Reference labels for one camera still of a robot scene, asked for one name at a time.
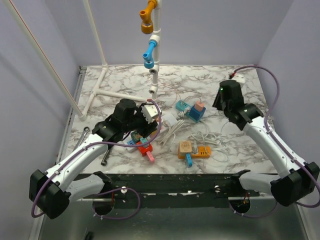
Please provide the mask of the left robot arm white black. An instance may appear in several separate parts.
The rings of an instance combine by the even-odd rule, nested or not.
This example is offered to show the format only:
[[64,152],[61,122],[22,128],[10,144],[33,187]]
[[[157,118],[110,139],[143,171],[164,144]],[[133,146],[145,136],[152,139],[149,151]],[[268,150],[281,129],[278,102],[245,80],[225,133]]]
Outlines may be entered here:
[[142,137],[160,132],[162,111],[156,102],[148,99],[137,105],[131,99],[121,99],[113,114],[95,124],[92,132],[69,156],[46,171],[37,169],[29,182],[31,216],[46,215],[50,219],[60,216],[73,200],[90,195],[107,197],[111,185],[101,173],[93,173],[81,180],[76,177],[111,146],[123,147],[126,133],[137,131]]

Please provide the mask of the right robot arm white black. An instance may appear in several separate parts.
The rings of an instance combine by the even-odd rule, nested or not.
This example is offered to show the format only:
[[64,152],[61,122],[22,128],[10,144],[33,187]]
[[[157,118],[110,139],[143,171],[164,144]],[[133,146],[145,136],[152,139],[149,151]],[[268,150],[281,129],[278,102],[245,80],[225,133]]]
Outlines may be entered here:
[[241,196],[247,190],[270,194],[282,206],[288,207],[312,193],[317,187],[320,168],[298,156],[268,125],[262,111],[245,103],[241,85],[231,79],[220,82],[212,105],[223,111],[228,120],[249,136],[272,162],[277,175],[243,170],[230,183],[230,191]]

